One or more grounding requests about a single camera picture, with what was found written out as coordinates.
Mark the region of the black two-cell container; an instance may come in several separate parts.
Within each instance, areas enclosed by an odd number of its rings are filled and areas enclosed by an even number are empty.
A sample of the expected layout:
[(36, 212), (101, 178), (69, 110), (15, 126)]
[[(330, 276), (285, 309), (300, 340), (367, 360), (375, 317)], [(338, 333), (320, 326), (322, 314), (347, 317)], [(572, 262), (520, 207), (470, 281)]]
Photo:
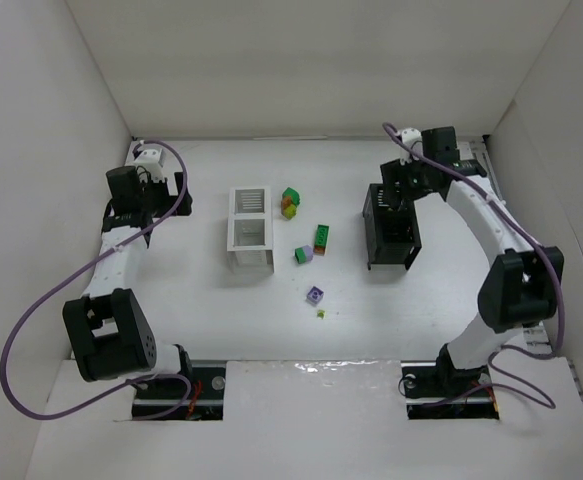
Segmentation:
[(422, 248), (413, 202), (393, 209), (384, 199), (383, 185), (371, 183), (362, 210), (367, 250), (367, 269), (402, 265), (409, 270)]

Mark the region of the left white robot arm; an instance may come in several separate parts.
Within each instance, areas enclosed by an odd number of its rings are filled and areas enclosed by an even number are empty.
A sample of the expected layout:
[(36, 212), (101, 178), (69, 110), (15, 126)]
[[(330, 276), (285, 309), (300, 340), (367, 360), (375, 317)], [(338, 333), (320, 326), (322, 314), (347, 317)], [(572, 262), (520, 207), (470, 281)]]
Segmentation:
[(106, 173), (111, 199), (105, 207), (101, 250), (86, 289), (63, 306), (62, 317), (82, 378), (88, 382), (133, 375), (192, 377), (190, 358), (178, 344), (156, 339), (133, 293), (140, 264), (158, 220), (192, 213), (185, 174), (175, 174), (177, 194), (164, 179), (138, 167)]

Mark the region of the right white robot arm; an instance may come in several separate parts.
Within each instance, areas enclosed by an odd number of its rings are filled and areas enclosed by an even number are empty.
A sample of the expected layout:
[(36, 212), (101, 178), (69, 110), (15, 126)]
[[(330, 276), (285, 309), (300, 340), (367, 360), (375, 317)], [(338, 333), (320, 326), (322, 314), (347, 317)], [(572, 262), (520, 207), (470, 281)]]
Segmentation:
[(557, 247), (542, 245), (511, 216), (482, 165), (462, 159), (453, 127), (420, 131), (390, 122), (382, 127), (401, 150), (396, 160), (381, 167), (390, 208), (397, 211), (439, 195), (465, 221), (490, 263), (474, 319), (441, 347), (428, 373), (404, 375), (402, 380), (406, 394), (433, 397), (443, 405), (484, 389), (480, 376), (493, 369), (501, 351), (516, 348), (510, 340), (524, 328), (556, 319), (555, 347), (562, 347), (564, 255)]

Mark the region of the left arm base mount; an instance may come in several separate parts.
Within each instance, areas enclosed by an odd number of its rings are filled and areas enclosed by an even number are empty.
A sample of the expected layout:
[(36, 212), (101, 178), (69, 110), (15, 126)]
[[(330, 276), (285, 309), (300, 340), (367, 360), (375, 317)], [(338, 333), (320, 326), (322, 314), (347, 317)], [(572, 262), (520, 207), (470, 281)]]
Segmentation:
[(159, 421), (221, 421), (224, 414), (226, 362), (196, 361), (190, 391), (181, 381), (154, 380), (136, 388), (131, 407), (134, 420), (154, 417)]

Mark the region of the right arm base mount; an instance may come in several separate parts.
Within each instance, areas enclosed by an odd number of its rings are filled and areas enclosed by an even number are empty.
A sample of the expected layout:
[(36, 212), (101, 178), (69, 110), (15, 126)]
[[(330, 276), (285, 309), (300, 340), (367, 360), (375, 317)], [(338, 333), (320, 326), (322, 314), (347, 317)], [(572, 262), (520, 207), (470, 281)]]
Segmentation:
[(499, 412), (486, 366), (448, 383), (434, 361), (402, 361), (399, 392), (409, 420), (498, 420)]

